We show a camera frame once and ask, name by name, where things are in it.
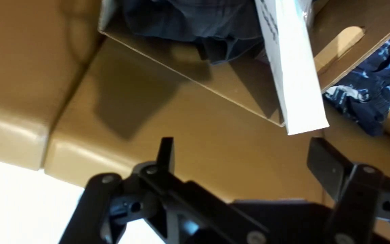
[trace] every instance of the blue patterned fabric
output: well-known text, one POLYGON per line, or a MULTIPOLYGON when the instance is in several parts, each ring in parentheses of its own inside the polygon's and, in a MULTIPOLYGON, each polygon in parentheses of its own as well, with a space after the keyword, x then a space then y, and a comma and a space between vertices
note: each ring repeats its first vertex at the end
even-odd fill
POLYGON ((366 133, 384 133, 390 108, 390 40, 350 72, 324 97, 366 133))
POLYGON ((197 43, 212 64, 263 46, 254 0, 121 0, 130 31, 197 43))

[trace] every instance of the clothing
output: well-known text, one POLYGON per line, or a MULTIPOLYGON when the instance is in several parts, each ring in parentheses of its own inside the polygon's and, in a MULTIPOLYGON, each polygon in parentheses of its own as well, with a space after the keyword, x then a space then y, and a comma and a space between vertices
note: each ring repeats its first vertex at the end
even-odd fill
POLYGON ((263 43, 254 0, 122 0, 122 9, 134 34, 194 42, 213 64, 263 43))
POLYGON ((384 133, 390 108, 390 40, 350 72, 324 97, 366 133, 384 133))

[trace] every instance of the brown cardboard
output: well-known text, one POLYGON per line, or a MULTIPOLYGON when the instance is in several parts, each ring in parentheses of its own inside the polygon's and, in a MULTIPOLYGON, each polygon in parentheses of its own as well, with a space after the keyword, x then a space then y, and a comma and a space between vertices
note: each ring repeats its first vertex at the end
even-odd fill
POLYGON ((338 83, 390 39, 390 0, 329 0, 315 20, 313 51, 320 53, 350 26, 363 27, 365 36, 348 53, 319 73, 323 89, 338 83))
POLYGON ((268 66, 254 58, 240 58, 231 64, 209 65, 190 45, 148 40, 134 36, 118 15, 115 0, 105 0, 99 30, 111 39, 195 81, 203 88, 248 110, 250 112, 283 126, 277 91, 268 66))
POLYGON ((42 167, 52 129, 98 47, 99 7, 0 0, 0 161, 42 167))
MULTIPOLYGON (((117 0, 102 1, 101 32, 250 112, 278 126, 285 125, 270 68, 252 58, 209 65, 194 46, 132 35, 120 12, 117 0)), ((315 12, 312 45, 313 53, 323 55, 317 64, 323 89, 338 83, 390 38, 390 1, 323 0, 315 12), (362 31, 344 32, 348 27, 361 27, 365 35, 362 31)))
POLYGON ((129 176, 175 137, 175 173, 225 200, 321 202, 306 169, 310 137, 285 130, 113 39, 106 39, 55 129, 45 172, 86 186, 99 172, 129 176))

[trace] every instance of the white card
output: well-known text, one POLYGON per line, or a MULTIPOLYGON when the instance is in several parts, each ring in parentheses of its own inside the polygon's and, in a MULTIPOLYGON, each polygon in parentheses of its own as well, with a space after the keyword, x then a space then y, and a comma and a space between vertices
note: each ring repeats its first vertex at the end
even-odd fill
POLYGON ((328 127, 300 0, 256 0, 289 135, 328 127))

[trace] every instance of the cardboard flap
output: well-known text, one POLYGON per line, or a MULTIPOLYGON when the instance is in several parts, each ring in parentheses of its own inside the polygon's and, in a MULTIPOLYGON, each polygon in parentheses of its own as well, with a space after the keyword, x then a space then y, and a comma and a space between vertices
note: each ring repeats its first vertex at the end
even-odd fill
POLYGON ((362 27, 365 35, 319 73, 323 88, 338 83, 390 38, 390 0, 329 0, 315 19, 313 51, 320 53, 350 26, 362 27))
POLYGON ((285 126, 270 66, 252 57, 210 65, 202 59, 194 45, 133 35, 124 16, 118 13, 117 0, 102 3, 102 13, 106 16, 102 16, 101 32, 236 106, 278 126, 285 126))

